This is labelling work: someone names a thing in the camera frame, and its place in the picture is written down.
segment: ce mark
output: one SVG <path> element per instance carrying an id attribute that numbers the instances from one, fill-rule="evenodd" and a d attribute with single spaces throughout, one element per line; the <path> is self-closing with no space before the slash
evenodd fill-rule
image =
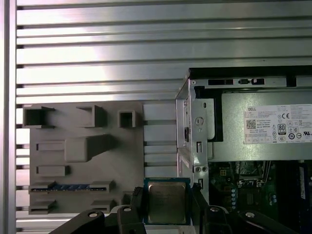
<path id="1" fill-rule="evenodd" d="M 286 113 L 282 114 L 282 118 L 284 118 L 284 119 L 285 119 L 285 118 L 289 118 L 289 113 L 287 113 L 287 114 L 286 114 Z"/>

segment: sticker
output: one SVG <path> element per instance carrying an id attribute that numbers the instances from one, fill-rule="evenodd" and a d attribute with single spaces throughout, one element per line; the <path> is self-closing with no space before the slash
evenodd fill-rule
<path id="1" fill-rule="evenodd" d="M 300 196 L 302 199 L 306 199 L 306 191 L 304 187 L 304 169 L 303 167 L 299 167 L 300 171 Z"/>
<path id="2" fill-rule="evenodd" d="M 312 142 L 312 104 L 248 107 L 244 133 L 244 144 Z"/>

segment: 80 plus badge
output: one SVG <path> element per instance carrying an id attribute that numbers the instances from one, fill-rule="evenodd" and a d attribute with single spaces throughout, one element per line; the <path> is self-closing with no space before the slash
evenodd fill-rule
<path id="1" fill-rule="evenodd" d="M 286 124 L 278 124 L 277 131 L 279 135 L 286 135 Z"/>

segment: circuit board chip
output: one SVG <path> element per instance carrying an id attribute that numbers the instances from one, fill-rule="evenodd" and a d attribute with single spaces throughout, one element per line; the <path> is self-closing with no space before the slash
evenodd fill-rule
<path id="1" fill-rule="evenodd" d="M 187 224 L 189 184 L 180 180 L 168 179 L 145 181 L 148 191 L 147 224 Z"/>

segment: electronic component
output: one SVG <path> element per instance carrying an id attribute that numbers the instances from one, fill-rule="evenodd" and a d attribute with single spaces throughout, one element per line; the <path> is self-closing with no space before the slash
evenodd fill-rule
<path id="1" fill-rule="evenodd" d="M 51 188 L 33 188 L 31 192 L 62 192 L 62 191 L 106 191 L 107 187 L 92 188 L 90 184 L 56 184 Z"/>
<path id="2" fill-rule="evenodd" d="M 189 178 L 145 178 L 148 196 L 146 224 L 188 225 Z"/>
<path id="3" fill-rule="evenodd" d="M 220 176 L 226 176 L 226 170 L 220 170 Z"/>

